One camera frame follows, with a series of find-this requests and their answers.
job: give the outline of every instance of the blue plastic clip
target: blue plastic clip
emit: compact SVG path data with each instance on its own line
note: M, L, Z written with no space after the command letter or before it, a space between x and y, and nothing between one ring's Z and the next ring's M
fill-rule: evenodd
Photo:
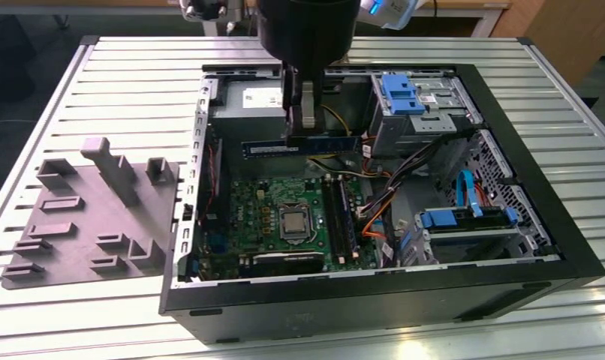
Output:
M390 111L394 115L421 115L425 106L415 97L415 86L407 75L385 74L381 76L382 90L390 101Z
M480 200L476 197L474 189L474 176L472 175L470 170L461 170L458 173L458 178L456 179L456 205L465 206L465 194L464 194L464 183L465 183L465 192L469 206L474 217L484 216L484 211L481 210Z
M421 214L422 227L456 227L458 225L452 210L430 210Z
M520 213L516 212L516 209L512 207L505 208L505 215L512 225L516 225L520 222Z

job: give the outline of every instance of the orange wire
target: orange wire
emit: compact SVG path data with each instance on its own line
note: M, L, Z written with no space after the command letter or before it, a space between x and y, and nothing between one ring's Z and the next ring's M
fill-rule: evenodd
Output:
M378 175L375 172L371 172L371 171L367 171L367 164L370 163L370 158L369 157L365 157L365 159L362 159L362 173L365 175ZM390 178L391 177L391 174L389 171L383 171L382 172L382 176L385 176L386 178Z
M383 238L383 239L387 238L381 232L366 232L363 235L365 236L373 236L375 238Z
M387 208L387 206L391 204L391 200L394 199L394 196L391 196L391 198L385 202L385 204L381 205L381 208L378 209L378 211L375 212L374 214L374 217L370 219L370 221L366 223L366 226L362 228L362 234L365 236L371 236L371 235L367 235L367 234L373 234L373 232L370 232L370 227L371 227L371 224L374 223L375 219L381 216L381 214L383 213L385 209Z

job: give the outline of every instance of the aluminum table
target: aluminum table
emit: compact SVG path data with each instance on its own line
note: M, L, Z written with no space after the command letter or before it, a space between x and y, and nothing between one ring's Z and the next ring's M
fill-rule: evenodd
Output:
M605 127L536 47L516 39L361 37L349 61L477 65L605 265ZM202 66L274 62L250 37L84 39L0 192L0 274L39 195L43 159L87 165L83 139L104 136L130 162L164 157L186 173ZM216 346L158 315L160 283L0 286L0 356L605 359L605 278L488 321Z

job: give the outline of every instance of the metal grille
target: metal grille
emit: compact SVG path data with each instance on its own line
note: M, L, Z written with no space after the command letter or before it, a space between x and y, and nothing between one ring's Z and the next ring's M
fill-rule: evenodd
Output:
M446 185L446 201L452 206L456 206L456 177L464 169L470 170L474 177L482 181L482 188L489 194L492 202L516 209L520 216L518 226L524 230L524 235L534 238L536 245L549 245L548 234L525 197L524 189L516 185L501 184L501 179L512 177L512 171L506 168L506 161L498 153L494 140L486 130L482 130L470 142L464 152L464 159L456 163L453 171L448 172L449 177L442 181ZM525 246L526 249L530 249L532 245L528 245L530 244L524 244L521 248Z

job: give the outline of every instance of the cable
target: cable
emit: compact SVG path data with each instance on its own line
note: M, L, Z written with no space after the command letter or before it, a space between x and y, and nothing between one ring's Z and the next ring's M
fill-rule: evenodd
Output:
M327 105L321 105L321 107L330 112L330 114L335 117L335 119L341 122L342 127L345 128L346 135L350 137L351 136L351 131L350 127L347 126L347 122L345 121L343 117L327 106Z
M369 179L378 178L378 176L375 176L375 175L365 175L365 174L359 174L359 173L357 173L354 171L333 169L326 164L323 164L318 159L314 159L313 157L310 157L307 160L317 167L319 167L321 169L323 169L329 173L346 174L346 175L358 176L359 178L369 178Z
M210 195L210 200L206 203L204 212L202 213L202 216L198 219L198 221L204 220L204 217L207 216L207 212L210 211L211 203L214 202L214 198L215 198L214 148L211 148L211 145L207 145L207 148L210 149L211 195Z
M362 173L363 173L365 175L378 175L377 172L369 171L369 168L367 168L367 164L369 164L369 163L370 163L370 158L369 158L369 157L365 157L365 158L362 159ZM387 172L387 171L382 171L381 174L382 174L382 176L385 176L386 178L390 178L390 177L391 177L391 174L390 174L390 172Z
M382 236L383 238L386 238L386 236L383 234L381 234L379 232L370 232L369 230L370 230L371 224L374 223L375 219L381 216L385 209L391 204L393 199L394 199L394 196L391 196L391 198L385 202L385 204L382 204L381 208L378 209L378 211L374 214L374 217L367 221L365 227L362 228L363 236L378 236L378 237Z

